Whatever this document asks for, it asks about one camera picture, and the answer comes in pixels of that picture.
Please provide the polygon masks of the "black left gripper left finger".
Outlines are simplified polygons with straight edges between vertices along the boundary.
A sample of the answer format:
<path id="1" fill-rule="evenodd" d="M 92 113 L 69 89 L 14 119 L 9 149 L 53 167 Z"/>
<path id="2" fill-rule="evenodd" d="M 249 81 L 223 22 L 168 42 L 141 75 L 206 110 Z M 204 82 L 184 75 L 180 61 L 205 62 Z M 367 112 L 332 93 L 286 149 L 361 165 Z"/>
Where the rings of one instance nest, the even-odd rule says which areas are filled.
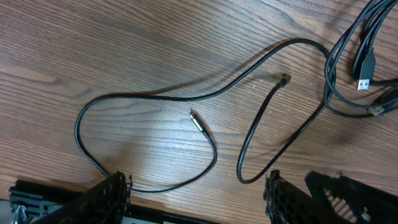
<path id="1" fill-rule="evenodd" d="M 117 171 L 36 224 L 121 224 L 130 203 L 132 177 Z"/>

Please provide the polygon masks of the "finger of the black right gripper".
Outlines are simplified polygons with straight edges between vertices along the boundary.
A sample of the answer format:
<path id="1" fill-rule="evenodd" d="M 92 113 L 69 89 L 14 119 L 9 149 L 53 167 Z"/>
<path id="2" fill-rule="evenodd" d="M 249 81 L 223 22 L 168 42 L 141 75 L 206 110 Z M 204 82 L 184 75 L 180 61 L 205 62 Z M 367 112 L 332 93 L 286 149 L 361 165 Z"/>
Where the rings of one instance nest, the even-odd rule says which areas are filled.
<path id="1" fill-rule="evenodd" d="M 357 223 L 397 224 L 397 196 L 347 176 L 331 177 L 311 171 L 305 178 L 312 197 L 333 209 L 329 195 L 344 200 Z"/>

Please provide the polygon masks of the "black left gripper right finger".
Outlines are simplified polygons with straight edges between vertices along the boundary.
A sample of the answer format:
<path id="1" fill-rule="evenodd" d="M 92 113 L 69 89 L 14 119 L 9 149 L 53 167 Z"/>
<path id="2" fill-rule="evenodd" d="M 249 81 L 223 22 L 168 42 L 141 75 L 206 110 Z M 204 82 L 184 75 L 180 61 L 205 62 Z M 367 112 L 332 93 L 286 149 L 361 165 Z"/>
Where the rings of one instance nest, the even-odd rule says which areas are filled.
<path id="1" fill-rule="evenodd" d="M 315 200 L 273 170 L 266 178 L 263 195 L 266 216 L 272 224 L 339 224 L 348 220 L 324 208 Z"/>

